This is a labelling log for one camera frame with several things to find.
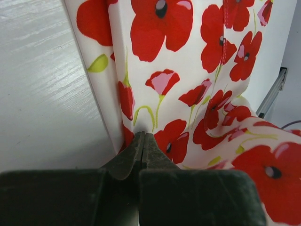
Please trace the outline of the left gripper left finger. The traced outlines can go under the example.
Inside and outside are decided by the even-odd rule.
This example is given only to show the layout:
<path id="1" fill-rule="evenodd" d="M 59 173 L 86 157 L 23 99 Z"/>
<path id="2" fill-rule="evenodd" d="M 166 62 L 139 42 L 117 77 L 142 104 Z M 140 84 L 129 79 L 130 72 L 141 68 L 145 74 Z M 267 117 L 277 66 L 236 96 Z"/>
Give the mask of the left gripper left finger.
<path id="1" fill-rule="evenodd" d="M 0 175 L 3 226 L 136 226 L 145 133 L 98 169 L 13 170 Z"/>

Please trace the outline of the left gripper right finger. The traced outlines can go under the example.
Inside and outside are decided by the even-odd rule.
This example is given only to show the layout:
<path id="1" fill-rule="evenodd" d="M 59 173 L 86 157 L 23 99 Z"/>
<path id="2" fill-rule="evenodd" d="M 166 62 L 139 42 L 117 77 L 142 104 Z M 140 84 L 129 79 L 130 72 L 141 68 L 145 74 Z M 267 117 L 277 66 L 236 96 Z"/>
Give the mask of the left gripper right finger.
<path id="1" fill-rule="evenodd" d="M 181 170 L 153 134 L 143 143 L 139 173 L 142 226 L 265 226 L 254 182 L 239 170 Z"/>

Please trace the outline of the red poppy print skirt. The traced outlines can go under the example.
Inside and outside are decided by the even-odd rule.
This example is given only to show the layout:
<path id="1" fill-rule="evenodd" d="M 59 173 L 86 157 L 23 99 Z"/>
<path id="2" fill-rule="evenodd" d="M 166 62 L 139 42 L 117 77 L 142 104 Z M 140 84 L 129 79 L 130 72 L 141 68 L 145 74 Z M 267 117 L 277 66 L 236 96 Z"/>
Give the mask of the red poppy print skirt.
<path id="1" fill-rule="evenodd" d="M 181 169 L 254 180 L 268 225 L 301 223 L 301 132 L 261 119 L 242 96 L 271 0 L 67 0 L 115 152 L 153 133 Z"/>

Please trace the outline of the aluminium frame rails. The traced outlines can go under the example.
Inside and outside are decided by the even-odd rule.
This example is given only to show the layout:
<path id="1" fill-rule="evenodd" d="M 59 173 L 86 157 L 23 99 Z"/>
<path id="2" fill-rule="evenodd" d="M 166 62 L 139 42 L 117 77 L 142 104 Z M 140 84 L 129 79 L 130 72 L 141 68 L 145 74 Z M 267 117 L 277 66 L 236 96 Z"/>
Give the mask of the aluminium frame rails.
<path id="1" fill-rule="evenodd" d="M 280 67 L 279 74 L 269 92 L 265 96 L 264 100 L 258 107 L 256 114 L 266 121 L 269 121 L 272 118 L 272 114 L 275 109 L 277 97 L 279 93 L 283 90 L 284 84 L 287 78 L 287 67 Z"/>

